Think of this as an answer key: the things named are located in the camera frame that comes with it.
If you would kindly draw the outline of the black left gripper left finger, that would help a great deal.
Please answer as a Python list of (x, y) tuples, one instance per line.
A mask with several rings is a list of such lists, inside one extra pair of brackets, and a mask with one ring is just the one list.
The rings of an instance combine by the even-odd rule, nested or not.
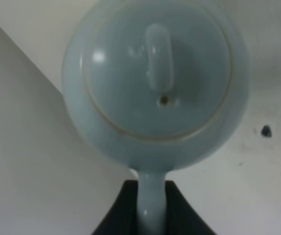
[(92, 235), (136, 235), (137, 192), (136, 180), (124, 181), (115, 202)]

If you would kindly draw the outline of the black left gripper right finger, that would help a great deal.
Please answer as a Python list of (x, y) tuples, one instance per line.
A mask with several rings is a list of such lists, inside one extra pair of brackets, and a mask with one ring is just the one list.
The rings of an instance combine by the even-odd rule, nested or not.
[(167, 235), (215, 235), (186, 201), (173, 181), (165, 184), (167, 199)]

